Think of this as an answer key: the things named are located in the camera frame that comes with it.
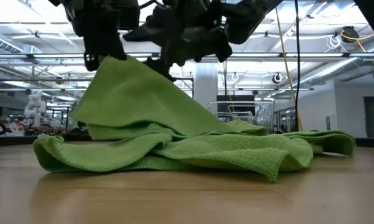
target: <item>green towel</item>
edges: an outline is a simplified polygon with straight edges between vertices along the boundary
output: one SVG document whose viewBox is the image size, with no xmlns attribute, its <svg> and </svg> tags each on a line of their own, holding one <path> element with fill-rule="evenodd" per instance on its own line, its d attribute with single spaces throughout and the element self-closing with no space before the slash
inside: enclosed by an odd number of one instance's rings
<svg viewBox="0 0 374 224">
<path fill-rule="evenodd" d="M 40 136 L 34 150 L 50 172 L 219 169 L 279 172 L 309 167 L 314 153 L 353 155 L 354 138 L 329 131 L 272 134 L 245 121 L 221 123 L 143 63 L 104 59 L 73 117 L 91 144 Z"/>
</svg>

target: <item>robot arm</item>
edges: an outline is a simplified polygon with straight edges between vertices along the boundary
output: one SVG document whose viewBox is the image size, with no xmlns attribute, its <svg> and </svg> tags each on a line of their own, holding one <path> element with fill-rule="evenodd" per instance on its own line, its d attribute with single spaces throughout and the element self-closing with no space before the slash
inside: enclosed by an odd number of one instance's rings
<svg viewBox="0 0 374 224">
<path fill-rule="evenodd" d="M 199 62 L 215 54 L 220 62 L 231 54 L 229 42 L 244 43 L 265 15 L 282 0 L 242 0 L 238 4 L 220 0 L 156 0 L 142 6 L 138 0 L 49 0 L 63 4 L 76 35 L 83 37 L 85 65 L 94 71 L 100 58 L 110 55 L 126 60 L 118 30 L 131 30 L 127 41 L 151 41 L 161 47 L 158 60 L 145 64 L 173 81 L 169 69 L 173 63 Z M 157 4 L 147 21 L 139 25 L 140 9 Z"/>
</svg>

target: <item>metal frame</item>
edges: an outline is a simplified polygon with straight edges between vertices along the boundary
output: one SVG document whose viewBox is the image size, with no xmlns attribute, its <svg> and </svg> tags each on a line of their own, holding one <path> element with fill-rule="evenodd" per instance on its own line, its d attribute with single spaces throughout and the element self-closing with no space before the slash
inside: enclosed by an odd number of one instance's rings
<svg viewBox="0 0 374 224">
<path fill-rule="evenodd" d="M 159 52 L 146 52 L 146 53 L 132 53 L 136 58 L 159 58 L 161 53 Z M 350 58 L 350 57 L 370 57 L 374 58 L 374 52 L 347 52 L 347 53 L 301 53 L 301 58 Z M 47 59 L 47 58 L 73 58 L 83 59 L 83 54 L 0 54 L 0 59 Z M 252 59 L 252 58 L 283 58 L 283 53 L 234 53 L 227 60 L 232 59 Z M 297 58 L 296 52 L 286 52 L 286 58 Z M 203 57 L 203 59 L 215 59 L 216 56 L 209 55 Z"/>
</svg>

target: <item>white column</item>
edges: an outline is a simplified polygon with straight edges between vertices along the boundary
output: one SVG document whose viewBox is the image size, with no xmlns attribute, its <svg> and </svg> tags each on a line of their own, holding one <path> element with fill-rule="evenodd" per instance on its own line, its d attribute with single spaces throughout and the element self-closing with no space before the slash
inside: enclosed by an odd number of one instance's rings
<svg viewBox="0 0 374 224">
<path fill-rule="evenodd" d="M 217 101 L 217 73 L 215 63 L 197 63 L 194 98 L 204 108 L 207 108 L 210 102 Z"/>
</svg>

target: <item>table surface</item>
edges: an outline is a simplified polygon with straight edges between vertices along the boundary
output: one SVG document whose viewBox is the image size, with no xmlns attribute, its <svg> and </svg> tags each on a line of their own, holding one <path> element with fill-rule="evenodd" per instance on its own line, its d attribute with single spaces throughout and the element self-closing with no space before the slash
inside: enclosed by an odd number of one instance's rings
<svg viewBox="0 0 374 224">
<path fill-rule="evenodd" d="M 32 146 L 0 147 L 0 223 L 374 223 L 374 149 L 280 174 L 49 174 Z"/>
</svg>

